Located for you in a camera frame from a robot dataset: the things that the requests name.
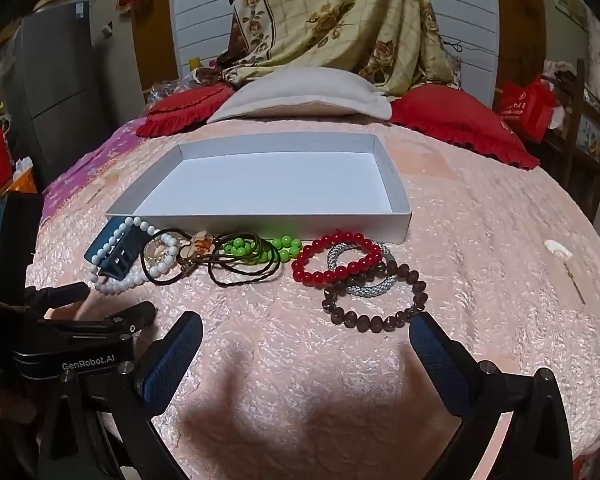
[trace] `screw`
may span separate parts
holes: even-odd
[[[64,372],[62,372],[62,375],[60,376],[60,382],[68,383],[73,378],[74,378],[74,371],[73,370],[65,370]]]
[[[480,361],[480,370],[486,374],[494,374],[498,371],[498,367],[491,361]]]
[[[540,368],[540,377],[545,381],[550,381],[554,378],[554,373],[549,368]]]
[[[118,365],[118,373],[127,375],[134,371],[136,366],[133,364],[133,361],[122,361]]]

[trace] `pink floral cloth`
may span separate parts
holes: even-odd
[[[145,121],[146,118],[142,117],[123,124],[97,150],[84,155],[70,170],[49,184],[43,191],[45,206],[42,223],[49,220],[74,193],[86,186],[109,161],[140,144],[143,139],[136,136],[136,130]]]

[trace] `blue gripper pad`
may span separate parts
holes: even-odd
[[[448,412],[461,418],[468,416],[473,405],[472,388],[451,355],[459,350],[458,346],[466,352],[464,347],[451,341],[427,312],[411,319],[409,339]]]
[[[184,312],[164,338],[151,343],[135,377],[148,416],[164,413],[202,343],[202,319]]]

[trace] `wooden door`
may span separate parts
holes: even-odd
[[[546,57],[544,0],[498,0],[500,53],[493,109],[505,81],[526,86],[542,73]]]

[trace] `red bead bracelet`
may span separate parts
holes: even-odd
[[[341,242],[357,244],[366,256],[363,256],[356,262],[349,262],[347,266],[337,266],[334,270],[325,270],[324,272],[304,272],[304,267],[309,263],[309,259],[317,253],[330,248],[332,245]],[[294,271],[294,280],[302,282],[303,285],[320,285],[322,283],[333,283],[335,280],[345,280],[347,276],[356,275],[367,271],[375,264],[382,261],[382,250],[372,240],[365,238],[362,233],[351,233],[349,231],[336,231],[332,235],[324,235],[322,238],[316,238],[311,244],[302,248],[300,255],[291,264]]]

